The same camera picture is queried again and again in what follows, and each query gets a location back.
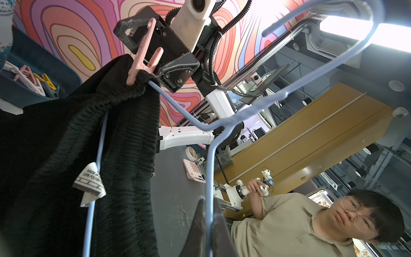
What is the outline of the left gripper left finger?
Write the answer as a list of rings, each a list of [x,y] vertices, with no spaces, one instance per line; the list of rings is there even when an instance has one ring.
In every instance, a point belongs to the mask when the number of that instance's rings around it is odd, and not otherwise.
[[[206,223],[205,199],[201,198],[195,210],[181,257],[205,257]]]

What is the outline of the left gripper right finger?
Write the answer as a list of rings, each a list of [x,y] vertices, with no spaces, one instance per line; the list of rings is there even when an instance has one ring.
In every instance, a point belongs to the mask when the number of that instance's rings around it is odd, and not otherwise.
[[[226,219],[217,199],[214,199],[213,223],[211,226],[211,252],[213,257],[237,257],[226,224]]]

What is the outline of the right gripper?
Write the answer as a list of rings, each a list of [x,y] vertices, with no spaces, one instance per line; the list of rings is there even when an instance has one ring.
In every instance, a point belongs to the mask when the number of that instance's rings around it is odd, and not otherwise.
[[[145,56],[147,64],[158,47],[164,53],[154,71],[153,76],[175,93],[184,86],[199,68],[200,62],[175,35],[169,25],[151,7],[147,6],[135,16],[118,21],[113,33],[131,51],[137,53],[142,38],[146,35],[147,25],[151,18],[156,19],[156,27]]]

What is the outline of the pink clothespin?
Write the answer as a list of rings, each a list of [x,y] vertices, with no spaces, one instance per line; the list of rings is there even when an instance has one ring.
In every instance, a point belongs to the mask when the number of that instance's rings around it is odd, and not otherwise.
[[[144,59],[145,59],[145,56],[148,52],[148,48],[149,48],[149,45],[150,45],[154,30],[155,30],[155,27],[156,27],[156,19],[151,18],[148,22],[148,25],[147,25],[148,31],[147,31],[146,35],[142,38],[141,44],[140,44],[140,46],[137,50],[137,53],[135,55],[133,64],[132,64],[132,66],[131,66],[131,68],[128,72],[128,77],[127,77],[127,80],[126,80],[126,84],[128,86],[132,86],[135,83],[136,76],[137,76],[137,74],[139,73],[140,70],[144,70],[147,73],[153,75],[154,71],[155,71],[155,69],[156,69],[156,67],[157,67],[157,65],[158,65],[158,63],[159,63],[159,61],[160,61],[160,59],[161,59],[161,57],[164,53],[164,49],[162,47],[158,47],[154,51],[154,53],[153,53],[151,59],[148,61],[148,63],[147,64],[144,63]]]

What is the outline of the black shorts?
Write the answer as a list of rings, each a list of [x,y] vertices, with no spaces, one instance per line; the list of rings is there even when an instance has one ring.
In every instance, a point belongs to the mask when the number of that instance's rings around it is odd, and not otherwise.
[[[1,111],[1,256],[79,257],[87,209],[73,184],[97,158],[108,117],[92,230],[93,257],[156,257],[150,180],[159,94],[139,72],[126,84],[132,57],[112,60],[68,97]]]

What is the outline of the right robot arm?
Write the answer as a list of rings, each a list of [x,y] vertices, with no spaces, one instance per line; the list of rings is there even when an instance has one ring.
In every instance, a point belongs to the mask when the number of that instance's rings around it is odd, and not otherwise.
[[[234,114],[226,93],[216,87],[211,70],[214,41],[222,35],[213,14],[222,1],[186,1],[165,18],[147,6],[135,16],[120,20],[113,32],[135,55],[126,83],[131,86],[141,71],[155,77],[157,87],[169,93],[193,80],[217,118]]]

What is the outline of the person in beige shirt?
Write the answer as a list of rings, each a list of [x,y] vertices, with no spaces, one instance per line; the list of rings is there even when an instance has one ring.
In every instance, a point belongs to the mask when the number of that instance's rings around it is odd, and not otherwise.
[[[241,257],[353,257],[355,239],[395,243],[403,215],[386,196],[353,190],[326,208],[299,193],[264,197],[263,183],[247,183],[253,217],[233,221],[230,232]]]

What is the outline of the pink calculator on desk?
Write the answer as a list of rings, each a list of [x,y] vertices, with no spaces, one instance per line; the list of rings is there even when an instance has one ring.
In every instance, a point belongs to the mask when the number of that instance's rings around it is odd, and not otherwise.
[[[206,183],[206,180],[204,179],[198,166],[194,162],[184,159],[183,164],[186,169],[186,175],[188,179],[191,179],[193,181],[203,183],[203,184]]]

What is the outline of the dark teal clothespin bin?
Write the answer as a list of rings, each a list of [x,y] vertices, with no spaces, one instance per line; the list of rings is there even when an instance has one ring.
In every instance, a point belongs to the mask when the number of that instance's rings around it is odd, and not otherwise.
[[[13,45],[1,71],[1,98],[23,108],[62,99],[82,81],[66,64],[12,27]]]

